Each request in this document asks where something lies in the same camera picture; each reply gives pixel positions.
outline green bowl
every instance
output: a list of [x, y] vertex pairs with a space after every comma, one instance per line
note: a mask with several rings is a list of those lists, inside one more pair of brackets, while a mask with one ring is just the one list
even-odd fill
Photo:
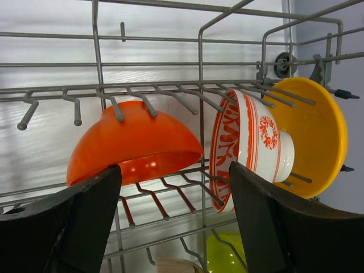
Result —
[[[239, 233], [219, 233], [220, 239], [231, 243], [246, 264], [243, 243]], [[211, 235], [207, 240], [207, 268], [209, 273], [246, 273], [243, 265], [230, 248]]]

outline gray wall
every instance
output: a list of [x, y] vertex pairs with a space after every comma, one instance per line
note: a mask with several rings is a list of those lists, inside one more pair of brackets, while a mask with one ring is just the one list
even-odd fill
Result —
[[[342, 0], [295, 0], [295, 12], [311, 14], [344, 2]], [[344, 23], [344, 31], [364, 26], [364, 3], [348, 7], [344, 10], [327, 15], [340, 18]], [[328, 23], [306, 22], [296, 28], [297, 40], [304, 41], [318, 38], [327, 33], [337, 32], [337, 27]], [[332, 41], [336, 50], [336, 39]], [[325, 56], [326, 42], [318, 42], [298, 47], [300, 60], [311, 59], [313, 54]], [[362, 52], [364, 50], [364, 32], [358, 32], [344, 37], [342, 53]], [[313, 66], [306, 65], [299, 69], [299, 76], [309, 77]], [[336, 98], [341, 107], [349, 130], [349, 149], [345, 164], [355, 168], [354, 172], [339, 173], [332, 185], [320, 195], [321, 201], [334, 208], [351, 212], [364, 213], [364, 59], [341, 61], [340, 65], [333, 64], [330, 87], [345, 89], [361, 96], [361, 100], [342, 100]]]

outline yellow bowl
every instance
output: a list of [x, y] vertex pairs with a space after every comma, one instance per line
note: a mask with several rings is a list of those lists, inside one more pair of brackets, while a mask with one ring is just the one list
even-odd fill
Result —
[[294, 101], [296, 107], [264, 98], [275, 103], [276, 107], [270, 111], [277, 126], [293, 139], [295, 162], [292, 172], [312, 179], [307, 183], [290, 176], [287, 181], [293, 187], [282, 183], [276, 185], [303, 198], [311, 198], [330, 186], [344, 163], [348, 149], [344, 115], [329, 92], [307, 78], [288, 78], [274, 87], [316, 102], [309, 105], [275, 91], [270, 93]]
[[[219, 238], [231, 243], [246, 264], [243, 243], [239, 233], [219, 233]], [[230, 248], [220, 243], [214, 235], [207, 240], [207, 270], [209, 273], [246, 273], [243, 265]]]

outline orange stripe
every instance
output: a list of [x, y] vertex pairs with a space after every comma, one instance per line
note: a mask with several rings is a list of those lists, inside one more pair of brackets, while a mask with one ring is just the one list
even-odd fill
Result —
[[254, 120], [253, 120], [253, 107], [250, 102], [250, 98], [248, 95], [244, 94], [245, 105], [247, 108], [247, 116], [248, 116], [248, 157], [246, 159], [245, 167], [248, 169], [252, 168], [253, 164], [253, 147], [254, 147]]
[[[225, 106], [227, 103], [228, 103], [228, 100], [223, 100], [220, 104], [220, 107], [224, 108], [224, 112], [225, 112]], [[216, 152], [216, 145], [217, 145], [218, 129], [220, 128], [220, 124], [221, 124], [221, 120], [224, 115], [224, 112], [223, 113], [220, 113], [219, 111], [217, 112], [217, 115], [216, 115], [217, 122], [214, 125], [213, 135], [212, 135], [212, 140], [211, 140], [211, 144], [213, 145], [213, 147], [211, 148], [210, 158], [213, 160], [213, 164], [210, 164], [210, 168], [211, 168], [212, 174], [214, 174], [214, 175], [215, 175], [215, 152]]]
[[254, 100], [251, 100], [253, 103], [254, 113], [255, 113], [255, 160], [254, 160], [254, 172], [258, 167], [258, 156], [259, 156], [259, 120], [258, 120], [258, 112], [257, 106], [255, 105]]
[[274, 182], [276, 177], [277, 177], [278, 168], [279, 168], [279, 165], [280, 165], [280, 132], [279, 132], [279, 130], [278, 130], [278, 139], [277, 140], [278, 140], [278, 158], [277, 158], [277, 165], [275, 166], [275, 173], [274, 173], [274, 177], [273, 177], [272, 182]]

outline yellow plate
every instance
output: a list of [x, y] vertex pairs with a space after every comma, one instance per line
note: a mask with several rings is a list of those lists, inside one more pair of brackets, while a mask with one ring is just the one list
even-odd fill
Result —
[[292, 172], [312, 179], [311, 183], [290, 176], [293, 184], [284, 188], [303, 198], [311, 198], [327, 189], [344, 163], [348, 149], [348, 129], [344, 115], [329, 92], [307, 78], [288, 78], [275, 88], [315, 101], [315, 105], [292, 99], [275, 91], [270, 93], [296, 103], [289, 107], [265, 96], [275, 103], [270, 109], [277, 126], [290, 134], [295, 145], [295, 162]]

